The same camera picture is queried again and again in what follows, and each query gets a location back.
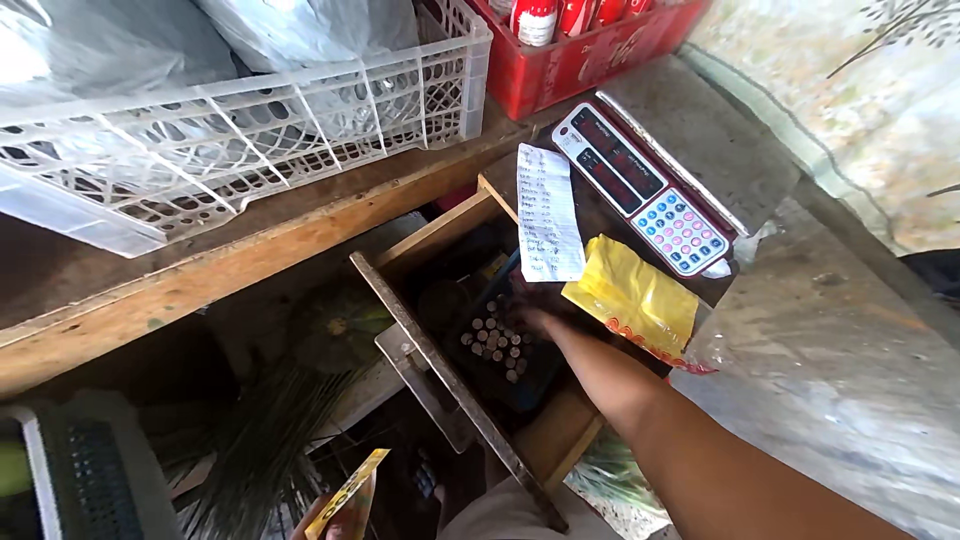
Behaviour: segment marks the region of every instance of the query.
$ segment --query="digital scale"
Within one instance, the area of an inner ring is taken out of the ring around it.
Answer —
[[[782,151],[670,56],[600,86],[551,139],[682,278],[756,233],[799,179]]]

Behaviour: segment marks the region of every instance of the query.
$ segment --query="plastic bag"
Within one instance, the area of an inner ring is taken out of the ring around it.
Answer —
[[[597,433],[564,482],[598,499],[642,506],[661,518],[667,517],[630,448],[609,428]]]
[[[197,0],[237,55],[254,71],[283,72],[399,51],[420,44],[410,0]],[[345,82],[353,81],[352,77]],[[373,99],[418,81],[405,74],[371,81]],[[304,92],[330,140],[376,132],[366,85]],[[384,132],[416,96],[377,103]],[[333,114],[326,111],[336,110]],[[317,135],[311,124],[303,128]]]
[[[197,0],[253,71],[293,71],[420,44],[410,0]]]
[[[566,284],[564,298],[663,362],[700,373],[681,358],[693,332],[697,296],[602,234],[588,242],[585,253],[584,276]]]
[[[0,106],[232,79],[230,51],[189,0],[0,0]]]
[[[237,76],[227,43],[189,0],[0,0],[0,107],[25,107],[105,98],[161,88],[213,83]],[[219,116],[174,125],[157,122],[139,131],[146,144],[232,133]],[[242,160],[245,145],[198,145],[161,153],[189,174],[219,162]],[[81,165],[88,181],[142,191],[144,184],[182,181],[157,170],[112,132],[67,133],[19,147],[21,163]]]

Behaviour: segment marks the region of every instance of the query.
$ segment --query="red plastic crate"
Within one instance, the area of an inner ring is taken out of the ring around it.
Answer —
[[[676,49],[707,0],[655,6],[605,28],[543,47],[520,43],[486,0],[467,0],[493,30],[487,91],[514,120]]]

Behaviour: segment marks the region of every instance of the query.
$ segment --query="yellow plastic bag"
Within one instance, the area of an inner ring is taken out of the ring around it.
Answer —
[[[584,276],[566,284],[564,297],[667,364],[702,373],[681,358],[693,332],[697,296],[602,234],[585,252]]]

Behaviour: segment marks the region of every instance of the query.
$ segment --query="red bottle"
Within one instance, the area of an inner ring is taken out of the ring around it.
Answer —
[[[649,8],[652,3],[653,0],[630,0],[630,3],[627,4],[627,10],[623,13],[623,18],[639,15],[647,11],[647,8]]]
[[[557,0],[515,0],[510,30],[521,43],[549,45],[557,26]]]
[[[576,37],[586,32],[595,7],[595,0],[561,0],[557,35]]]
[[[597,14],[590,22],[590,29],[596,30],[612,25],[623,17],[626,7],[627,0],[598,0]]]

